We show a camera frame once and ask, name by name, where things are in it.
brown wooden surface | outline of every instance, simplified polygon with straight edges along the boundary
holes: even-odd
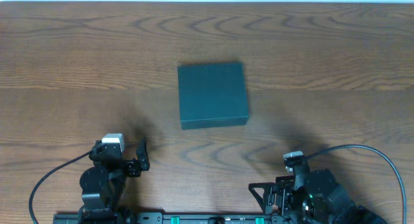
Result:
[[[235,60],[248,124],[181,131],[177,65]],[[110,132],[149,137],[151,169],[123,197],[135,210],[259,212],[247,185],[286,175],[284,153],[346,143],[393,159],[412,210],[413,68],[414,5],[1,3],[0,223],[30,223],[37,181]],[[310,165],[400,221],[381,158],[344,150]],[[41,223],[79,209],[91,166],[82,159],[41,185]]]

wooden table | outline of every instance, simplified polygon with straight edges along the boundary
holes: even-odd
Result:
[[[248,183],[286,175],[282,155],[374,146],[393,159],[414,205],[414,5],[1,3],[0,223],[30,223],[28,198],[52,168],[124,133],[151,169],[123,203],[165,212],[259,212]],[[241,61],[246,126],[180,130],[177,66]],[[358,203],[401,219],[394,173],[342,150],[330,168]],[[83,204],[82,159],[34,198],[41,223]],[[409,222],[414,213],[409,212]]]

dark teal box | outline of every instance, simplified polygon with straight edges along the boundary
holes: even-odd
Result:
[[[243,64],[178,67],[182,129],[244,125],[248,102]]]

